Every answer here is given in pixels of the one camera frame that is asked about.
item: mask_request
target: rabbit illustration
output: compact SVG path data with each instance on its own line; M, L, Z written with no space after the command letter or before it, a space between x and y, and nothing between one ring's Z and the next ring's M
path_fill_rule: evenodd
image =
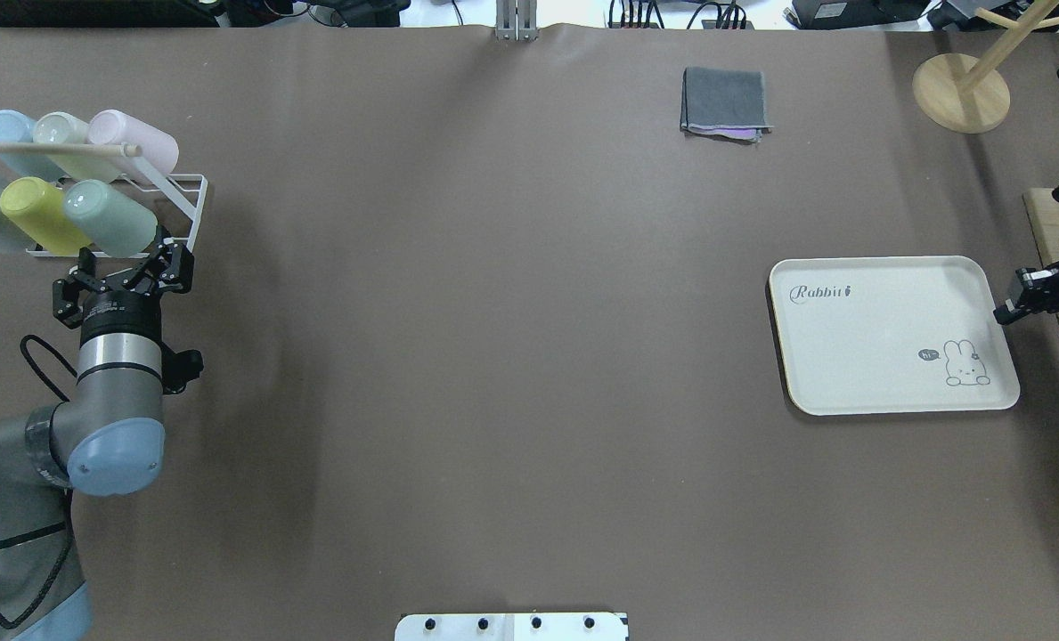
M986 386L989 385L989 373L984 369L972 341L948 341L945 344L945 370L949 377L945 381L950 386Z

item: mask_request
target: cup rack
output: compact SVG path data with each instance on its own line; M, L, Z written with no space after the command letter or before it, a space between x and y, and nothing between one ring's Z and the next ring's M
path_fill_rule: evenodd
M138 145L40 145L36 142L0 142L0 154L40 154L40 155L75 155L76 157L89 157L97 159L123 158L141 171L142 175L149 179L152 186L139 185L139 183L126 174L118 177L119 180L129 183L142 194L163 194L174 203L190 220L190 230L184 236L175 236L175 239L182 243L187 250L193 251L196 244L196 234L200 230L200 216L203 214L204 204L209 198L209 180L200 174L161 174L142 155L142 149ZM62 177L59 183L66 182L68 177ZM0 172L0 182L7 182ZM40 245L26 252L38 259L56 259L49 251L43 250ZM110 259L103 251L93 251L97 259ZM145 259L147 254L142 252L131 256L131 259Z

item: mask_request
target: black cable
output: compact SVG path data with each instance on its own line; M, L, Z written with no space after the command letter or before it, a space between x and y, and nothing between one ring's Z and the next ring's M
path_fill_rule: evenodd
M620 21L618 29L628 29L631 26L631 19L628 17L628 12L631 10L632 0L620 0ZM615 10L615 0L611 0L608 3L608 25L612 29L612 12Z
M346 25L346 18L343 17L343 14L341 14L338 8L333 8L333 11L335 12L333 14L333 16L338 15L339 19L343 20L343 24L335 24L334 21L330 18L327 18L327 21L322 21L318 17L315 17L315 13L312 13L312 12L308 12L308 17L311 18L311 19L313 19L315 21L317 21L319 24L322 24L322 25L334 25L334 28L340 28L341 25Z
M264 8L267 8L269 14L272 14L273 16L280 16L282 18L298 18L304 15L305 13L311 11L311 4L308 4L308 8L304 8L304 11L298 14L281 14L280 12L275 11L275 8L272 8L272 5L268 3L268 0L261 0L261 2L264 3Z
M687 26L685 29L692 29L692 24L696 23L696 18L699 16L699 13L703 12L703 8L705 8L705 7L715 7L715 12L716 12L715 19L716 20L718 20L721 17L723 17L723 4L719 4L719 3L703 3L703 4L699 5L699 8L696 8L696 13L695 14L692 14L692 19L689 19L687 21Z
M664 14L660 13L660 3L657 0L651 0L647 4L647 25L650 28L652 25L652 8L656 8L656 20L659 20L660 29L664 29Z
M61 572L62 566L66 565L66 559L68 559L68 557L70 556L70 549L73 549L74 547L74 534L69 528L70 501L72 499L73 499L73 493L72 492L66 493L66 526L67 526L66 545L62 545L61 552L58 553L57 559L53 562L53 568L50 568L50 573L48 573L48 576L46 576L46 581L42 583L42 587L39 589L39 591L37 591L37 595L34 597L34 600L31 602L31 605L28 605L26 609L23 610L23 613L20 613L19 618L16 618L16 620L12 621L8 620L7 617L4 617L3 613L0 611L1 628L15 629L16 627L19 627L19 625L23 624L23 621L26 621L28 618L30 618L30 616L33 616L34 610L39 608L39 605L41 605L42 601L46 600L46 597L48 597L48 593L50 593L50 588L53 588L53 582L58 580L58 573Z
M723 13L723 19L720 21L718 29L736 30L736 29L747 29L747 11L740 7L736 0L731 0L731 5L728 11Z
M74 370L73 366L70 364L70 361L66 360L66 357L62 356L62 354L58 353L58 350L53 349L52 344L46 342L44 340L41 340L40 337L34 336L34 334L26 334L26 336L23 337L23 340L19 341L19 352L23 354L23 359L26 360L26 364L31 366L31 369L34 371L34 373L37 374L37 377L39 377L41 381L46 382L46 387L50 388L50 391L53 391L53 394L55 394L55 396L61 398L61 400L65 403L69 403L70 397L66 396L65 393L61 393L61 390L58 389L58 386L53 385L53 381L50 380L50 377L48 375L46 375L46 372L43 372L42 369L39 368L39 366L37 366L37 362L34 361L34 357L31 356L30 350L26 346L26 343L29 343L30 341L34 341L37 344L42 345L50 354L53 354L53 357L57 358L58 362L61 362L62 368L65 368L70 373L70 375L72 375L75 378L77 378L77 370Z

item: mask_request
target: folded cloth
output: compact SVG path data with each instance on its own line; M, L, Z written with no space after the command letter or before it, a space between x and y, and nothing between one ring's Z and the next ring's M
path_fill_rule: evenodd
M680 129L757 142L766 122L766 84L757 70L687 68Z

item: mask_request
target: tray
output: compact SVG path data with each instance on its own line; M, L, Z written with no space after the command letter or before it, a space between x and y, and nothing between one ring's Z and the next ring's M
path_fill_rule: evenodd
M807 414L1005 410L1019 398L972 260L784 260L770 288L787 388Z

